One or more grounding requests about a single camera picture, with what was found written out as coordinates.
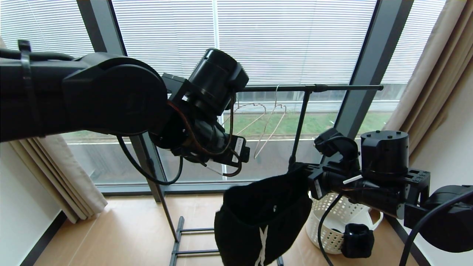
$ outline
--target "curtain fold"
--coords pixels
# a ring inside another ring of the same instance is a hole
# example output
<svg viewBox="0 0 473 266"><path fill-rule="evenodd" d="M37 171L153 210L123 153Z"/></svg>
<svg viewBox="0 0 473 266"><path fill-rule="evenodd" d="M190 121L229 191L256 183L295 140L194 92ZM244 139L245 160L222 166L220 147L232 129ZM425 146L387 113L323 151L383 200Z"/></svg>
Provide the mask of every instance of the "curtain fold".
<svg viewBox="0 0 473 266"><path fill-rule="evenodd" d="M447 0L386 130L409 134L410 155L428 134L473 56L473 1Z"/></svg>
<svg viewBox="0 0 473 266"><path fill-rule="evenodd" d="M75 160L62 136L11 141L10 144L71 222L103 211L107 201Z"/></svg>

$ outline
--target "sticker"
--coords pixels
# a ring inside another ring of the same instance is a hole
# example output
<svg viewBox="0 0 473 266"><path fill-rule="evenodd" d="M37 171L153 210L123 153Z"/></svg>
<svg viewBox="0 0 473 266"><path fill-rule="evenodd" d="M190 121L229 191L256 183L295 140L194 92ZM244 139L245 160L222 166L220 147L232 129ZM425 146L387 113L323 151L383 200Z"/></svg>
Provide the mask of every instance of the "sticker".
<svg viewBox="0 0 473 266"><path fill-rule="evenodd" d="M243 138L238 138L235 144L235 152L240 156L241 149L243 148ZM232 162L238 162L238 159L235 155L233 155Z"/></svg>
<svg viewBox="0 0 473 266"><path fill-rule="evenodd" d="M320 189L319 180L316 179L314 183L315 183L315 190L317 191L317 197L320 199L322 198L322 190Z"/></svg>

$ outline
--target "laundry basket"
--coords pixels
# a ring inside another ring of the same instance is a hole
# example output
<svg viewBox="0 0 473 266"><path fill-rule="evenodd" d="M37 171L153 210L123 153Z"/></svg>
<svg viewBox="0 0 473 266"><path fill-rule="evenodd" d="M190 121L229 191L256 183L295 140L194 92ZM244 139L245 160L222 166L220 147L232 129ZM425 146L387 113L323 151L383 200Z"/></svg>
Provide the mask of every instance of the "laundry basket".
<svg viewBox="0 0 473 266"><path fill-rule="evenodd" d="M329 193L321 200L313 199L312 210L306 223L306 232L312 243L318 248L320 247L317 240L317 229L320 218L336 197L337 194ZM370 208L365 205L352 204L348 198L342 197L324 220L321 232L324 250L330 254L342 252L343 232L345 232L345 225L349 223L365 224L370 230L376 229L383 220L383 213L380 213L379 220L373 223L369 210Z"/></svg>

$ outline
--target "grass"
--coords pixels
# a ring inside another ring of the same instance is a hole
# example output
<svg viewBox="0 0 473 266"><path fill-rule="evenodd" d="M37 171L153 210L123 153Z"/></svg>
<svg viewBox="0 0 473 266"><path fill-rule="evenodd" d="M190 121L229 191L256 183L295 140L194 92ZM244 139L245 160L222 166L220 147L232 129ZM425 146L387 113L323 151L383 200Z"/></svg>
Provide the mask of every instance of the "grass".
<svg viewBox="0 0 473 266"><path fill-rule="evenodd" d="M233 134L237 134L240 132L244 127L249 125L252 121L254 121L260 115L249 115L249 114L237 114L234 117L234 128ZM374 113L370 112L367 113L363 124L361 125L360 132L368 132L374 131L378 129L382 129L384 123L387 122L391 113ZM259 120L257 120L254 124L249 126L243 132L241 132L240 136L247 137L247 139L258 139L261 133L263 132L264 125L269 120L268 125L266 126L265 136L269 136L272 131L276 128L279 120L281 119L281 113L275 113L271 117L269 114L264 115ZM333 123L337 119L337 113L307 113L304 119L304 124L302 126L302 134L308 134L312 136L317 136L318 134L324 132L325 130L333 127ZM282 118L282 121L279 127L274 132L274 137L279 138L292 138L293 135L296 134L297 125L299 122L299 114L298 113L287 113ZM230 119L225 122L225 131L228 133L230 129ZM113 135L103 135L95 132L90 131L78 131L78 132L71 132L63 134L66 140L100 140L100 141L116 141L116 137Z"/></svg>

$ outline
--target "basket handle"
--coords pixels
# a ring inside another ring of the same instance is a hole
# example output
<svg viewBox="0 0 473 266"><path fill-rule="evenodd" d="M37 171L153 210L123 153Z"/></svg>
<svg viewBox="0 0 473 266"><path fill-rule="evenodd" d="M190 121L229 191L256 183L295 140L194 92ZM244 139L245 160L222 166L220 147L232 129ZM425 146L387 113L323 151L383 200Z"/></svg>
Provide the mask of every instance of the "basket handle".
<svg viewBox="0 0 473 266"><path fill-rule="evenodd" d="M378 225L383 221L383 217L384 217L384 213L379 212L379 219L378 219L378 221L373 223L372 226L370 226L370 230L374 231L378 227Z"/></svg>

